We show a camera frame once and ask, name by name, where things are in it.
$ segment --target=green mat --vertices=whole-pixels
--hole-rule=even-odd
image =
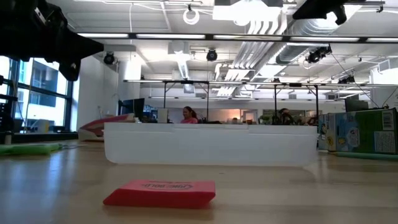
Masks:
[[[398,161],[398,155],[387,154],[370,154],[370,153],[356,153],[356,152],[331,152],[331,154],[339,157],[349,157],[358,159],[379,159],[388,161]]]
[[[61,144],[0,145],[0,156],[49,155],[53,151],[61,150],[61,148]]]

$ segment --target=wooden table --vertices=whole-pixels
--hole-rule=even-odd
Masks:
[[[398,222],[396,162],[320,154],[304,169],[121,166],[105,159],[102,144],[70,147],[51,156],[0,157],[1,224]],[[216,198],[209,210],[102,204],[131,179],[215,180]]]

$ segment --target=green box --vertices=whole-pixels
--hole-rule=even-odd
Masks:
[[[398,154],[397,110],[323,114],[319,149],[331,152]]]

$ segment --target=red eraser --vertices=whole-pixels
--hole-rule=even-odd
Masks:
[[[214,181],[133,180],[116,189],[103,203],[134,207],[205,208],[215,196]]]

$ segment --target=white ceiling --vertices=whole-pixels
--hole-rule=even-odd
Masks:
[[[398,1],[385,0],[386,11],[398,11]],[[75,2],[74,0],[48,0],[62,8],[69,23],[74,27],[75,32],[130,32],[129,5],[126,4],[104,4],[102,2]],[[211,9],[212,0],[203,1],[205,7]],[[185,6],[165,6],[166,9],[181,9]],[[219,33],[237,34],[245,33],[245,27],[235,25],[231,21],[214,21],[210,15],[200,14],[200,20],[195,25],[188,25],[182,19],[183,11],[167,11],[167,18],[170,21],[170,28],[162,11],[146,9],[133,5],[131,8],[131,24],[133,32],[174,32],[174,33]],[[335,35],[398,35],[398,14],[382,12],[357,12],[348,22],[343,24]],[[149,73],[170,73],[177,69],[177,63],[167,60],[168,41],[148,40],[104,40],[109,45],[133,44],[141,52],[144,60],[148,61],[142,70],[144,74]],[[195,50],[196,60],[188,61],[191,70],[214,71],[216,63],[206,62],[205,51],[215,48],[218,52],[218,60],[233,60],[239,51],[241,42],[206,42],[190,41],[190,48]],[[398,55],[398,45],[369,45],[369,44],[333,44],[333,53],[345,69],[358,67],[357,80],[368,79],[368,68],[374,66],[371,63],[359,63],[357,55],[363,55],[364,60],[381,60],[385,55]],[[129,52],[116,53],[119,58],[128,58]],[[281,79],[304,80],[311,77],[312,80],[322,81],[332,75],[337,75],[343,70],[336,64],[333,57],[322,60],[311,69],[305,69],[299,60],[300,66],[287,67],[284,72],[287,74]]]

